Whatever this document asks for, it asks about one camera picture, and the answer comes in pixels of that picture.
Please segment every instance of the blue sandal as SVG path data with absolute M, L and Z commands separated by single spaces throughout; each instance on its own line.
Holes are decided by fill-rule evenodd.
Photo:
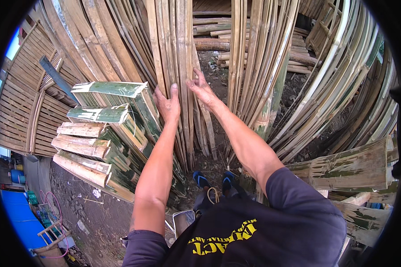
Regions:
M 208 180 L 203 176 L 203 173 L 201 173 L 200 170 L 197 170 L 193 173 L 193 179 L 200 188 L 205 186 L 211 187 L 211 185 L 208 183 Z
M 223 191 L 231 189 L 234 181 L 235 175 L 233 175 L 233 173 L 230 171 L 226 171 L 223 175 Z

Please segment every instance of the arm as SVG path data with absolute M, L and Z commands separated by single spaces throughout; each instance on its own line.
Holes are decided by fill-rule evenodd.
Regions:
M 156 87 L 153 99 L 165 120 L 165 127 L 147 160 L 135 189 L 134 210 L 129 232 L 150 230 L 165 234 L 165 208 L 172 180 L 172 152 L 180 117 L 180 103 L 176 84 L 172 98 L 166 99 Z
M 260 184 L 266 194 L 266 182 L 269 176 L 284 165 L 268 144 L 248 128 L 229 108 L 213 93 L 202 72 L 193 69 L 198 79 L 187 80 L 186 85 L 214 113 L 225 130 L 241 164 Z

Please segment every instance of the navy shirt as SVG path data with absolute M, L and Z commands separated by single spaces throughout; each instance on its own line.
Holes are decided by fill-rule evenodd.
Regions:
M 346 236 L 341 212 L 288 168 L 275 171 L 271 207 L 215 204 L 168 248 L 158 233 L 128 234 L 123 266 L 334 266 Z

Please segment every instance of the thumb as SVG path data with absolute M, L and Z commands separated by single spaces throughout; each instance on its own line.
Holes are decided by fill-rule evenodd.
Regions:
M 199 93 L 200 88 L 193 82 L 191 79 L 186 79 L 186 85 L 190 90 L 192 90 L 195 93 Z
M 171 100 L 178 100 L 178 85 L 173 83 L 171 85 Z

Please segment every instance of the green crate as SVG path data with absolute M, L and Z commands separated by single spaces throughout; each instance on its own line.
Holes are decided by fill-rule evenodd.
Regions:
M 29 194 L 28 195 L 28 202 L 30 202 L 31 205 L 38 204 L 37 197 L 34 194 Z

